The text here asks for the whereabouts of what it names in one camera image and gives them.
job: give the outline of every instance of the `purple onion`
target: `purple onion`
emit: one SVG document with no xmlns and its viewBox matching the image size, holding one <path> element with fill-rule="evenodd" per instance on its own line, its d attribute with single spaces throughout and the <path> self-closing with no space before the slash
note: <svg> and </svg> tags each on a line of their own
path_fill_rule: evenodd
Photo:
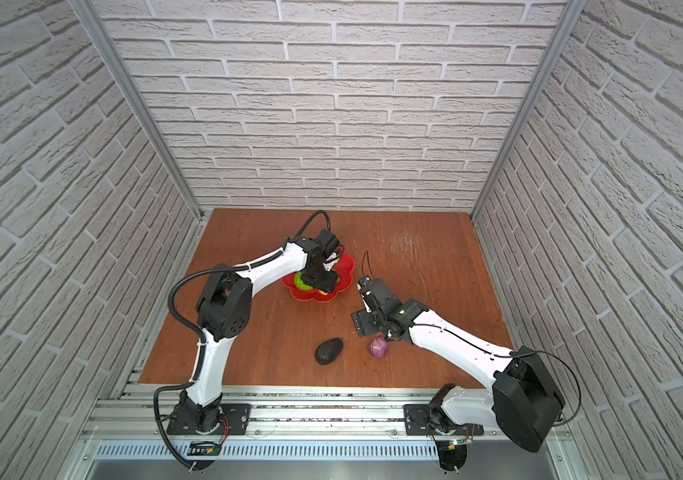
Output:
<svg viewBox="0 0 683 480">
<path fill-rule="evenodd" d="M 378 359 L 381 359 L 383 356 L 387 355 L 388 350 L 389 344 L 383 337 L 380 336 L 372 340 L 371 345 L 368 346 L 368 351 Z"/>
</svg>

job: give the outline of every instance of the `red bowl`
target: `red bowl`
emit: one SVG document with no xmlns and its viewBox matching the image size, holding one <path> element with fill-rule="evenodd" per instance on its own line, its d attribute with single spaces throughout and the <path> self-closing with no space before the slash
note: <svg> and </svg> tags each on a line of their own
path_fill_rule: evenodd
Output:
<svg viewBox="0 0 683 480">
<path fill-rule="evenodd" d="M 339 275 L 339 281 L 336 283 L 336 288 L 333 292 L 323 295 L 317 289 L 312 290 L 299 290 L 296 288 L 294 283 L 294 275 L 288 274 L 280 279 L 281 283 L 291 291 L 291 296 L 297 299 L 299 302 L 308 302 L 309 300 L 314 300 L 315 302 L 326 303 L 334 300 L 339 292 L 347 290 L 347 288 L 352 285 L 352 271 L 355 269 L 355 261 L 351 256 L 347 254 L 341 255 L 341 258 L 333 266 L 332 270 L 336 270 Z"/>
</svg>

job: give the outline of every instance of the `aluminum frame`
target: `aluminum frame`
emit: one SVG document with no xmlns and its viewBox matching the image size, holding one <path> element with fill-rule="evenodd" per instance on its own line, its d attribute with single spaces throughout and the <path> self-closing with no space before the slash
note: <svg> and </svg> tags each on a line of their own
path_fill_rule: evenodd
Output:
<svg viewBox="0 0 683 480">
<path fill-rule="evenodd" d="M 180 257 L 182 261 L 171 270 L 166 283 L 173 283 L 186 271 L 207 220 L 205 218 L 201 224 L 193 224 L 189 242 L 183 246 L 185 253 Z M 137 441 L 160 440 L 152 409 L 152 397 L 157 386 L 138 383 L 155 338 L 166 318 L 164 302 L 153 309 L 153 314 L 154 317 L 148 319 L 147 323 L 147 339 L 141 348 L 136 349 L 136 363 L 130 368 L 130 374 L 116 387 L 112 398 L 96 402 L 60 471 L 60 478 L 84 480 L 103 440 L 125 442 L 126 445 Z M 487 395 L 485 389 L 467 391 L 478 402 Z M 230 437 L 239 444 L 334 441 L 381 442 L 385 446 L 404 446 L 408 442 L 417 441 L 417 438 L 405 435 L 403 406 L 408 403 L 427 404 L 436 392 L 437 389 L 223 386 L 222 402 L 244 402 L 252 405 L 246 434 Z M 169 413 L 177 402 L 178 392 L 162 393 L 160 412 Z M 436 436 L 438 439 L 462 437 Z M 172 437 L 173 442 L 190 439 L 200 437 Z M 476 436 L 474 441 L 506 439 L 498 427 L 489 426 L 485 435 Z M 586 470 L 567 426 L 553 428 L 546 443 L 560 480 L 586 478 Z"/>
<path fill-rule="evenodd" d="M 150 140 L 155 152 L 157 153 L 160 163 L 168 171 L 171 181 L 174 182 L 176 189 L 181 194 L 187 208 L 190 209 L 195 220 L 200 222 L 202 220 L 203 210 L 197 201 L 197 197 L 193 193 L 186 178 L 182 173 L 179 164 L 176 163 L 174 154 L 171 148 L 166 143 L 166 138 L 160 131 L 160 127 L 155 122 L 155 117 L 150 111 L 150 107 L 144 101 L 144 96 L 141 94 L 139 87 L 134 81 L 134 77 L 129 72 L 123 57 L 117 50 L 117 46 L 112 37 L 106 30 L 106 26 L 97 12 L 94 3 L 91 0 L 70 0 L 73 10 L 80 19 L 80 24 L 83 25 L 86 33 L 91 37 L 91 41 L 101 54 L 104 65 L 112 74 L 120 91 L 126 99 L 126 103 L 134 112 L 136 120 L 141 125 L 147 138 Z"/>
<path fill-rule="evenodd" d="M 507 134 L 504 135 L 501 148 L 499 148 L 499 152 L 491 164 L 490 172 L 488 172 L 488 177 L 486 178 L 485 183 L 483 183 L 481 194 L 477 196 L 477 201 L 472 207 L 470 212 L 470 217 L 472 219 L 474 219 L 475 214 L 480 212 L 481 208 L 483 208 L 488 201 L 491 188 L 496 183 L 496 179 L 499 177 L 501 170 L 507 165 L 507 162 L 509 162 L 509 154 L 512 152 L 512 147 L 514 147 L 520 134 L 523 133 L 523 129 L 528 123 L 528 117 L 530 117 L 531 112 L 536 108 L 536 104 L 539 101 L 539 97 L 544 92 L 544 88 L 547 87 L 549 74 L 555 69 L 555 65 L 557 65 L 557 61 L 560 59 L 560 54 L 565 50 L 566 43 L 571 36 L 571 32 L 573 32 L 573 28 L 576 27 L 579 16 L 584 10 L 586 3 L 587 0 L 568 0 L 568 3 L 563 8 L 563 13 L 560 15 L 560 20 L 555 27 L 555 31 L 552 32 L 552 37 L 547 44 L 547 49 L 544 50 L 541 62 L 539 62 L 536 72 L 533 72 L 533 77 L 528 83 L 526 93 L 523 94 L 523 101 L 520 102 L 520 106 L 517 108 L 517 113 L 515 113 L 512 124 L 509 126 L 509 130 L 507 130 Z"/>
</svg>

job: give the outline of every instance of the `metal vent grille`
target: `metal vent grille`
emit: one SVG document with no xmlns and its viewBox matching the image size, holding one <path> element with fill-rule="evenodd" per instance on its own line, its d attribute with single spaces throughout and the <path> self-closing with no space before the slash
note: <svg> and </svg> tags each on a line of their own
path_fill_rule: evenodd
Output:
<svg viewBox="0 0 683 480">
<path fill-rule="evenodd" d="M 228 440 L 216 457 L 187 456 L 192 440 L 172 441 L 190 460 L 437 460 L 431 440 Z M 95 460 L 172 458 L 160 440 L 102 440 Z"/>
</svg>

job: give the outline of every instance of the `wooden table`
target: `wooden table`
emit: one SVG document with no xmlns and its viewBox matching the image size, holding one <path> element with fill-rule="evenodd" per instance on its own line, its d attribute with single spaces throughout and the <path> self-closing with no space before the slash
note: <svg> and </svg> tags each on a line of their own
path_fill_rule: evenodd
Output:
<svg viewBox="0 0 683 480">
<path fill-rule="evenodd" d="M 310 213 L 214 210 L 187 272 L 266 254 L 285 236 L 294 235 Z M 329 215 L 332 231 L 355 259 L 355 281 L 368 250 L 374 277 L 384 279 L 402 302 L 420 300 L 462 329 L 512 346 L 469 216 L 353 211 Z M 306 234 L 314 236 L 323 227 L 322 216 L 317 216 Z M 176 297 L 179 312 L 193 322 L 205 282 L 205 277 L 191 281 Z M 253 299 L 250 323 L 232 345 L 224 384 L 439 388 L 457 383 L 481 388 L 447 360 L 405 342 L 391 342 L 389 353 L 375 359 L 367 350 L 372 337 L 359 338 L 350 317 L 362 308 L 355 284 L 332 302 L 317 303 L 298 302 L 281 283 L 272 283 Z M 318 365 L 315 349 L 335 337 L 344 340 L 341 355 L 330 365 Z M 139 382 L 186 382 L 196 341 L 194 333 L 168 315 Z"/>
</svg>

